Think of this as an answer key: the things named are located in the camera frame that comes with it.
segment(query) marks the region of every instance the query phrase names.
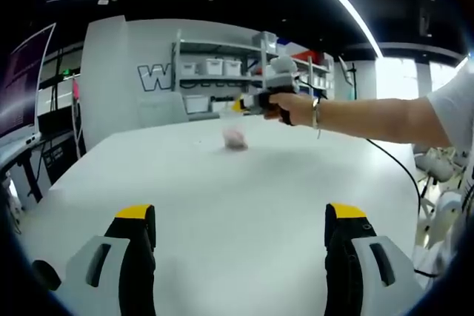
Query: desk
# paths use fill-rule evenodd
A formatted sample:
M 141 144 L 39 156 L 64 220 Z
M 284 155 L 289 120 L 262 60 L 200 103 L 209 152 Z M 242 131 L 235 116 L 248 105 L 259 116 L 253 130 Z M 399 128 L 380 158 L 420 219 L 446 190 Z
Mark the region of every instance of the desk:
M 23 225 L 31 258 L 65 264 L 122 208 L 156 207 L 159 315 L 322 315 L 324 209 L 363 209 L 411 257 L 418 201 L 406 173 L 365 140 L 242 118 L 249 149 L 223 149 L 221 121 L 115 134 L 51 188 Z M 413 172 L 411 147 L 385 145 Z

